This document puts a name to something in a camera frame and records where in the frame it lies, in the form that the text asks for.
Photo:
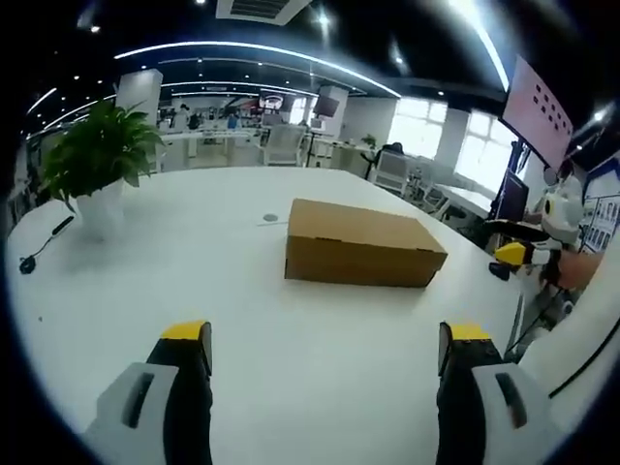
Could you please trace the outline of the person's right hand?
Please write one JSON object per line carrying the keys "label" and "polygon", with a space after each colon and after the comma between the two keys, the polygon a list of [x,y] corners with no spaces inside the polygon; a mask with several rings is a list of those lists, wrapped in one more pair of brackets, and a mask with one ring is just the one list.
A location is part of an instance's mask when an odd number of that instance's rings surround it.
{"label": "person's right hand", "polygon": [[603,257],[603,253],[585,254],[562,251],[558,261],[558,287],[567,291],[584,291]]}

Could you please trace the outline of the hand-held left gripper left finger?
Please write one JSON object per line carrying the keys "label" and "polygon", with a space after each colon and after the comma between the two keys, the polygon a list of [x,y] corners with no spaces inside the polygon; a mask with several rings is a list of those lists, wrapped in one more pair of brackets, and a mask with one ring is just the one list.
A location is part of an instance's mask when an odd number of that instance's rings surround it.
{"label": "hand-held left gripper left finger", "polygon": [[97,399],[85,444],[104,464],[210,464],[212,327],[172,325]]}

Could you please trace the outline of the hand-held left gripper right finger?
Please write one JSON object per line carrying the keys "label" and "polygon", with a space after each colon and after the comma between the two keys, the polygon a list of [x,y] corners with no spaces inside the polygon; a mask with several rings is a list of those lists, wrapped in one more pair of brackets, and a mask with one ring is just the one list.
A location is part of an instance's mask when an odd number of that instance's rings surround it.
{"label": "hand-held left gripper right finger", "polygon": [[542,464],[550,401],[477,325],[440,323],[438,464]]}

